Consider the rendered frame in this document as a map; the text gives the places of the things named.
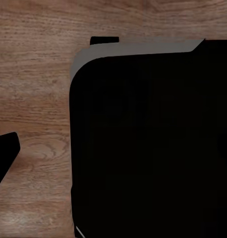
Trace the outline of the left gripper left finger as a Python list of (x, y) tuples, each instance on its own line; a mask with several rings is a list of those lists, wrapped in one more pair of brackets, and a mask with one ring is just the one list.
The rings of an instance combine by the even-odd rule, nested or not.
[(0, 136), (0, 183), (20, 151), (16, 132)]

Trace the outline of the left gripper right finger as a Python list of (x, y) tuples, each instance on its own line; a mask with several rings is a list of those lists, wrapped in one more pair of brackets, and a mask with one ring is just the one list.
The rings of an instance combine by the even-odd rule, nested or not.
[(218, 139), (217, 150), (227, 164), (227, 132), (221, 132)]

